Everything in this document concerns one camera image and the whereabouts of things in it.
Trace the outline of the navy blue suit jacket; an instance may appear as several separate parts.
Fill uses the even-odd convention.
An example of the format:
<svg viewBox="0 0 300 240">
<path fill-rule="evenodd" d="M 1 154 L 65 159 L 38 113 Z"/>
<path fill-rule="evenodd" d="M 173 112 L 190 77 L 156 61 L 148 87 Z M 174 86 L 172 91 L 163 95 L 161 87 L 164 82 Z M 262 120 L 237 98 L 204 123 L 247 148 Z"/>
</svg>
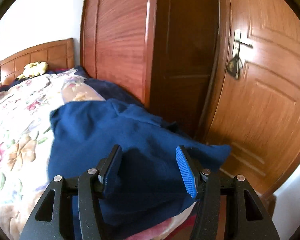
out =
<svg viewBox="0 0 300 240">
<path fill-rule="evenodd" d="M 167 129 L 159 116 L 134 104 L 109 99 L 74 101 L 50 113 L 54 134 L 47 168 L 49 178 L 81 175 L 122 148 L 117 183 L 101 200 L 111 239 L 125 239 L 174 217 L 193 204 L 175 158 L 183 145 L 201 165 L 218 170 L 228 145 L 204 145 Z"/>
</svg>

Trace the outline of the wooden room door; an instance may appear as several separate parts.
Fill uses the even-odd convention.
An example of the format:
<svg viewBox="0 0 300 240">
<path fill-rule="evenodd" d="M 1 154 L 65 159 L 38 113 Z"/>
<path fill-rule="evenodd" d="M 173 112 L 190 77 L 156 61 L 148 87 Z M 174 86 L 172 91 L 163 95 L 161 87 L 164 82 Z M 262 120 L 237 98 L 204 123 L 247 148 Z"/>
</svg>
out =
<svg viewBox="0 0 300 240">
<path fill-rule="evenodd" d="M 219 0 L 220 53 L 205 141 L 230 145 L 222 166 L 244 175 L 262 197 L 300 164 L 300 20 L 284 0 Z M 234 33 L 241 46 L 239 80 L 226 71 Z"/>
</svg>

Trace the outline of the floral bed blanket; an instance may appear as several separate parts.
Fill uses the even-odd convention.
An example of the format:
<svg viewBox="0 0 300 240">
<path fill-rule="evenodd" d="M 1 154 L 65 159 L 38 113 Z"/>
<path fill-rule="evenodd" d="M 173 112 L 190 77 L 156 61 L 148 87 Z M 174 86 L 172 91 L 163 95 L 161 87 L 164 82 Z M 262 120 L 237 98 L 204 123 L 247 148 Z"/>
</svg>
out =
<svg viewBox="0 0 300 240">
<path fill-rule="evenodd" d="M 55 139 L 50 113 L 68 102 L 105 101 L 74 68 L 43 74 L 0 93 L 0 227 L 19 239 L 23 227 L 51 180 L 53 164 L 65 177 L 82 174 L 98 162 L 88 151 L 51 158 Z"/>
</svg>

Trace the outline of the yellow plush toy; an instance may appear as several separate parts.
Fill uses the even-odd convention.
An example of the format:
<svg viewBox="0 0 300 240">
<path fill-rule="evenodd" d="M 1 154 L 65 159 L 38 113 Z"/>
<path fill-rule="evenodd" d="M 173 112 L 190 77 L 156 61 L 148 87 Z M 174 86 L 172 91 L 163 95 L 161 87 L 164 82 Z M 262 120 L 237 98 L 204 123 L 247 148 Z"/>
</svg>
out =
<svg viewBox="0 0 300 240">
<path fill-rule="evenodd" d="M 23 72 L 16 79 L 21 80 L 37 77 L 39 75 L 45 74 L 47 69 L 48 64 L 44 61 L 29 63 L 24 67 Z"/>
</svg>

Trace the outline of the wooden headboard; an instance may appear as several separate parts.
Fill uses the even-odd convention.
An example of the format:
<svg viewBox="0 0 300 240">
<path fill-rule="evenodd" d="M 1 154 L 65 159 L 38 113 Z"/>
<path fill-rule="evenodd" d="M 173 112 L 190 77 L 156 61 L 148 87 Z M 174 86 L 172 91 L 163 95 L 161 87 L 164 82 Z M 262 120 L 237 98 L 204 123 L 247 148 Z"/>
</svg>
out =
<svg viewBox="0 0 300 240">
<path fill-rule="evenodd" d="M 0 61 L 0 86 L 11 84 L 28 63 L 44 61 L 49 70 L 70 69 L 74 62 L 74 39 L 52 41 L 19 51 Z"/>
</svg>

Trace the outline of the wooden louvered wardrobe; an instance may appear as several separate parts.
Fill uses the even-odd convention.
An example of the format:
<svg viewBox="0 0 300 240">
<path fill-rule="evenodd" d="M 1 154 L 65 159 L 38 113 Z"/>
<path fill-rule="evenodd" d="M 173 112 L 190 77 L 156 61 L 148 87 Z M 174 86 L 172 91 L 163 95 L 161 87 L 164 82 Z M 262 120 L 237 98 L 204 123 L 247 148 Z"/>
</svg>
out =
<svg viewBox="0 0 300 240">
<path fill-rule="evenodd" d="M 219 0 L 84 0 L 81 65 L 196 138 L 218 31 Z"/>
</svg>

